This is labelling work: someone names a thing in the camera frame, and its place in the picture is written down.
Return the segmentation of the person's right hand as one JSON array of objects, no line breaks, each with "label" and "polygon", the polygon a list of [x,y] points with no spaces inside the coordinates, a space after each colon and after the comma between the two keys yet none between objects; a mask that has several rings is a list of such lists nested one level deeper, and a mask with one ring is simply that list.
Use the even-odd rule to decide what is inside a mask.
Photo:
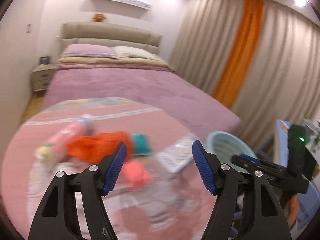
[{"label": "person's right hand", "polygon": [[289,201],[289,213],[287,215],[287,223],[289,227],[292,227],[296,221],[299,211],[299,201],[297,195],[294,194]]}]

